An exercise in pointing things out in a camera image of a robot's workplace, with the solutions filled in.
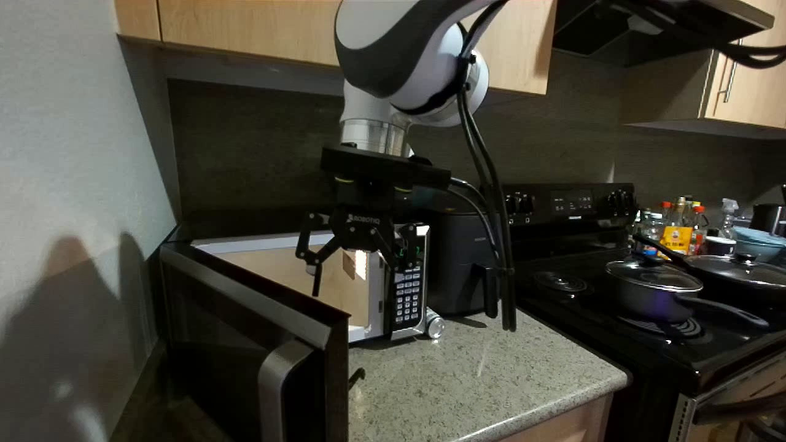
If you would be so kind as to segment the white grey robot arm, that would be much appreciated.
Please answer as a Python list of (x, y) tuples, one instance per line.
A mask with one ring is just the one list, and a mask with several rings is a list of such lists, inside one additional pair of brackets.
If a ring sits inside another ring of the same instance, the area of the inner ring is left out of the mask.
[(477, 52), (483, 34), (510, 0), (341, 0), (334, 16), (334, 52), (345, 77), (339, 140), (322, 150), (322, 169), (334, 180), (329, 211), (303, 227), (296, 255), (314, 274), (339, 249), (402, 255), (395, 232), (403, 200), (419, 188), (447, 190), (480, 211), (492, 237), (496, 269), (510, 269), (501, 232), (501, 198), (483, 198), (475, 184), (408, 153), (408, 128), (459, 125), (477, 178), (499, 190), (499, 176), (475, 120), (490, 91), (490, 67)]

